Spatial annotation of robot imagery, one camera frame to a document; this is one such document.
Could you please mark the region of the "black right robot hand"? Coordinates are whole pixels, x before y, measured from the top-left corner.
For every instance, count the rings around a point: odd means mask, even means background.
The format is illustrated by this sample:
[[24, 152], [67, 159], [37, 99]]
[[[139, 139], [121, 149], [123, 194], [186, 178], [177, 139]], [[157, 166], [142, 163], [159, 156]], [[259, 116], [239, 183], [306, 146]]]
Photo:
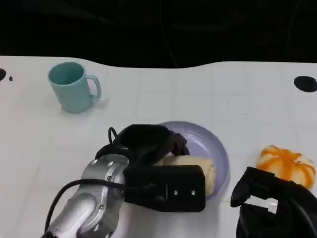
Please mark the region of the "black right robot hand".
[[[276, 199], [277, 210], [247, 204], [251, 197]], [[273, 173], [247, 167], [235, 185], [231, 207], [239, 207], [238, 238], [315, 238], [317, 236], [317, 198], [293, 181]]]

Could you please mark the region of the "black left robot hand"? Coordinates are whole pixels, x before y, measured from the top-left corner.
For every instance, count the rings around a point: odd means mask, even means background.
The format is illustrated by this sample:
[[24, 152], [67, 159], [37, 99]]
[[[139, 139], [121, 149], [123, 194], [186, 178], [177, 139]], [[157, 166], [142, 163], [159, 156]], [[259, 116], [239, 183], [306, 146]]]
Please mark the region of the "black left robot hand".
[[129, 164], [152, 166], [171, 153], [189, 155], [187, 140], [160, 124], [132, 124], [115, 136], [113, 145], [127, 149]]

